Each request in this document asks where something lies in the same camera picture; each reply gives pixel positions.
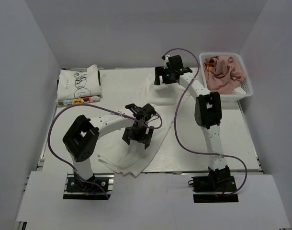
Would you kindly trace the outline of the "white red print t-shirt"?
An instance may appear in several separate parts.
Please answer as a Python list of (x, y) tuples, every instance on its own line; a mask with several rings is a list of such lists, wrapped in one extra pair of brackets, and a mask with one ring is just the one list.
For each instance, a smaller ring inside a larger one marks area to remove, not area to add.
[(122, 140), (124, 130), (117, 130), (100, 138), (94, 153), (98, 161), (115, 173), (131, 173), (137, 177), (154, 159), (174, 119), (174, 112), (182, 88), (178, 84), (155, 85), (155, 76), (149, 74), (135, 97), (134, 103), (143, 106), (151, 104), (162, 118), (162, 127), (154, 130), (150, 145)]

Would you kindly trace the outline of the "pink t-shirt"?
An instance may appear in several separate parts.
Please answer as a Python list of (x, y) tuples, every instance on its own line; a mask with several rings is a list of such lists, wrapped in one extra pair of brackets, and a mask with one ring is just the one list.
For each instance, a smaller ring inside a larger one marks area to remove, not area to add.
[(247, 77), (232, 56), (206, 57), (203, 70), (208, 89), (220, 94), (232, 94)]

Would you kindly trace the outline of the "plain white t-shirt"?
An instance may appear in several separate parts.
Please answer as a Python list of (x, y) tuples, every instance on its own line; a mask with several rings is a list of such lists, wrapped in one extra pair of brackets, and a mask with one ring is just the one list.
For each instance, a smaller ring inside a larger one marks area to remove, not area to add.
[(239, 86), (233, 89), (232, 94), (234, 95), (246, 95), (246, 92)]

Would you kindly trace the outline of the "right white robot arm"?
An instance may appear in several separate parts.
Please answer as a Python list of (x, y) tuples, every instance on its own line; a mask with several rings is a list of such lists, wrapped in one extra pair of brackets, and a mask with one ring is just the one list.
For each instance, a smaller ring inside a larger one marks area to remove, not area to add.
[(222, 108), (220, 94), (211, 92), (201, 84), (190, 68), (183, 65), (180, 55), (162, 57), (164, 65), (155, 68), (155, 85), (178, 83), (195, 100), (194, 118), (201, 128), (209, 156), (209, 186), (220, 191), (226, 186), (231, 173), (223, 156), (220, 138)]

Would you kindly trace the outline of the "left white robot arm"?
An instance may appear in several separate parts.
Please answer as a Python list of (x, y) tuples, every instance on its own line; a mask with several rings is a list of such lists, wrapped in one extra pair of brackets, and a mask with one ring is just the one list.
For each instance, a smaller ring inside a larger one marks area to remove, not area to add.
[(70, 153), (78, 177), (78, 186), (83, 191), (89, 191), (94, 186), (94, 173), (91, 169), (90, 157), (94, 153), (97, 141), (116, 130), (124, 129), (122, 140), (130, 145), (135, 141), (147, 149), (150, 145), (153, 126), (148, 122), (157, 115), (149, 103), (138, 107), (134, 103), (126, 105), (132, 115), (102, 108), (108, 115), (96, 118), (78, 116), (63, 137), (63, 143)]

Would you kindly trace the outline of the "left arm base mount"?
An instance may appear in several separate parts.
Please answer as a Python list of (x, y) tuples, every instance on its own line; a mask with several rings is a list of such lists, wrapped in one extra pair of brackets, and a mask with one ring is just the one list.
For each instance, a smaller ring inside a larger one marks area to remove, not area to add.
[(74, 174), (68, 174), (63, 193), (65, 200), (108, 200), (113, 189), (112, 174), (97, 174), (94, 182), (101, 186), (105, 193), (96, 185), (82, 182)]

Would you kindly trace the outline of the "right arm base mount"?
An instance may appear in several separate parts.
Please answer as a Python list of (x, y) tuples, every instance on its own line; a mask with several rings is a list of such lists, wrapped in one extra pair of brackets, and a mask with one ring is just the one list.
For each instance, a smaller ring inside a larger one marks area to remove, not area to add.
[(224, 182), (218, 188), (210, 185), (207, 176), (192, 176), (188, 185), (193, 190), (194, 203), (237, 203), (238, 195), (230, 194), (237, 190), (235, 179), (231, 176), (228, 182)]

